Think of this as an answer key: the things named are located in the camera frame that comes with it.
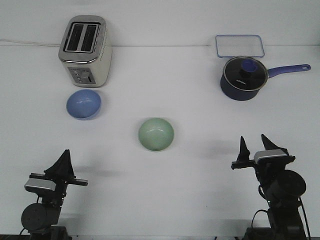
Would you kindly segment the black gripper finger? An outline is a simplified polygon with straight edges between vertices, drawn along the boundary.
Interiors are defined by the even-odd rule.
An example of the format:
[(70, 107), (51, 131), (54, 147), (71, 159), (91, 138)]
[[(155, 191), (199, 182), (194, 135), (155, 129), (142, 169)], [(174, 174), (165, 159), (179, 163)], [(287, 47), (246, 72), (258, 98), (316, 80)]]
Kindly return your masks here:
[(283, 156), (290, 155), (289, 151), (286, 148), (276, 145), (264, 134), (261, 134), (261, 140), (265, 150), (268, 151), (269, 153), (283, 155)]
[(237, 162), (248, 162), (250, 160), (250, 151), (247, 148), (245, 139), (240, 137), (239, 154), (237, 156)]
[(66, 149), (66, 161), (67, 161), (67, 175), (69, 178), (73, 178), (75, 179), (76, 176), (74, 174), (74, 169), (72, 166), (72, 162), (71, 162), (71, 154), (70, 154), (70, 150)]
[(59, 159), (44, 173), (46, 176), (66, 177), (68, 175), (68, 150), (66, 149)]

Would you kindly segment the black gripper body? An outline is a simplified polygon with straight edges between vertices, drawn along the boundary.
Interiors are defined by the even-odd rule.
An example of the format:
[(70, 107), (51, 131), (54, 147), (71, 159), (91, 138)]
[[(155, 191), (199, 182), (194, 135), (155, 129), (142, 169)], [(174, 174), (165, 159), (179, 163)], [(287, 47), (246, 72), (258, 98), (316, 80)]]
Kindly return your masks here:
[(63, 178), (61, 176), (52, 176), (48, 177), (44, 174), (40, 173), (31, 173), (29, 175), (29, 179), (43, 179), (43, 180), (50, 180), (56, 183), (56, 188), (54, 191), (40, 191), (40, 192), (33, 192), (39, 198), (41, 198), (41, 202), (43, 204), (63, 204), (64, 198), (67, 195), (67, 188), (68, 185), (76, 185), (76, 186), (84, 186), (88, 185), (88, 180), (85, 179), (78, 179), (78, 178)]
[(256, 178), (262, 185), (270, 185), (275, 177), (282, 171), (285, 170), (286, 165), (294, 162), (296, 159), (292, 155), (283, 155), (275, 157), (262, 158), (258, 162), (254, 159), (248, 161), (233, 161), (231, 163), (231, 169), (243, 169), (243, 168), (254, 168)]

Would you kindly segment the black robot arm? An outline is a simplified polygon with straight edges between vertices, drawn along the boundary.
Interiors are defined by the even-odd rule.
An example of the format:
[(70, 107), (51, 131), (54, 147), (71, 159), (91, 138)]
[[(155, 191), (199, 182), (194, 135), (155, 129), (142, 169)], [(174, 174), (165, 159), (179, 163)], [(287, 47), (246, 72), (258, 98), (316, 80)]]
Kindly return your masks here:
[(250, 159), (245, 139), (240, 139), (239, 154), (231, 168), (253, 168), (259, 182), (258, 192), (266, 200), (269, 227), (250, 226), (244, 234), (245, 240), (309, 240), (311, 239), (307, 216), (300, 214), (301, 196), (307, 185), (301, 175), (286, 166), (296, 159), (288, 150), (261, 135), (263, 151)]
[(31, 173), (24, 188), (37, 195), (37, 201), (21, 214), (21, 224), (31, 240), (71, 240), (65, 226), (58, 226), (68, 185), (87, 186), (88, 181), (76, 178), (70, 150), (66, 149), (44, 173)]

